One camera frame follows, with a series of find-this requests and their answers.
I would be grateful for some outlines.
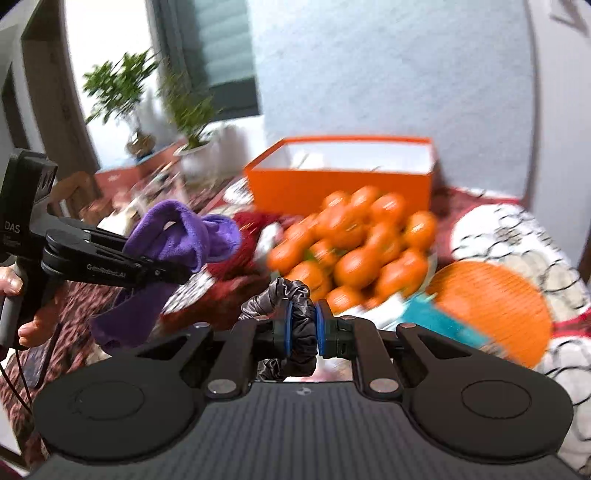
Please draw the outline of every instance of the white pot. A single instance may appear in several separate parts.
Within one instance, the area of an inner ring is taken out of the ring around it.
[[[219,169],[219,144],[217,136],[201,147],[185,150],[187,144],[174,152],[180,157],[181,171],[188,183],[203,184],[206,188],[213,187]]]

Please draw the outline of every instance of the potted plant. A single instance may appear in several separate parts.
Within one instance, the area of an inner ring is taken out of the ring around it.
[[[170,120],[187,141],[174,153],[180,157],[187,182],[198,183],[203,193],[210,192],[217,179],[219,155],[216,136],[206,133],[206,127],[220,110],[213,106],[210,94],[192,92],[183,75],[170,71],[163,80],[160,95]]]
[[[137,159],[150,154],[155,145],[154,137],[142,132],[137,113],[144,94],[144,82],[158,67],[158,61],[153,55],[149,56],[149,52],[125,53],[115,64],[106,61],[94,65],[91,72],[84,74],[86,82],[82,87],[84,93],[96,98],[86,123],[100,116],[103,124],[111,116],[123,119],[129,125],[127,151]]]

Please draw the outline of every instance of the green leaves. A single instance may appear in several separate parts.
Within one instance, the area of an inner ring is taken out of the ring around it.
[[[102,65],[94,65],[91,72],[83,75],[85,83],[82,91],[96,98],[86,123],[103,116],[103,124],[115,117],[129,115],[144,94],[144,81],[158,68],[154,55],[150,51],[142,53],[125,53],[123,58],[113,64],[106,61]]]
[[[220,112],[213,106],[213,97],[207,92],[191,91],[189,80],[170,68],[159,94],[171,120],[187,139],[187,149],[205,145],[203,130]]]

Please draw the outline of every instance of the wooden chair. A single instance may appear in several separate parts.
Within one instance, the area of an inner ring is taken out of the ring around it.
[[[93,177],[78,171],[54,185],[47,209],[52,215],[84,220],[96,226],[113,211],[110,199],[102,199],[96,192]]]

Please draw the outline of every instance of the cable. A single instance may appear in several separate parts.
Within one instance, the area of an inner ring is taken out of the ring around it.
[[[33,406],[33,400],[31,400],[31,392],[29,392],[29,386],[27,385],[27,379],[25,379],[25,374],[22,371],[22,365],[21,365],[21,358],[18,356],[18,350],[14,351],[14,354],[17,356],[17,365],[18,365],[18,374],[21,377],[22,380],[22,384],[25,387],[25,392],[27,393],[27,398],[29,401],[29,406]]]
[[[4,367],[1,364],[0,364],[0,372],[2,373],[2,376],[4,377],[4,380],[6,381],[8,387],[10,388],[10,390],[12,390],[12,393],[14,393],[14,395],[16,396],[18,401],[21,403],[21,405],[23,407],[25,407],[25,410],[27,410],[30,414],[33,414],[31,409],[29,408],[29,406],[25,403],[25,401],[22,399],[22,397],[18,394],[17,389],[14,388],[14,385],[10,381],[10,378],[8,378],[8,375],[6,374],[6,371],[4,370]]]

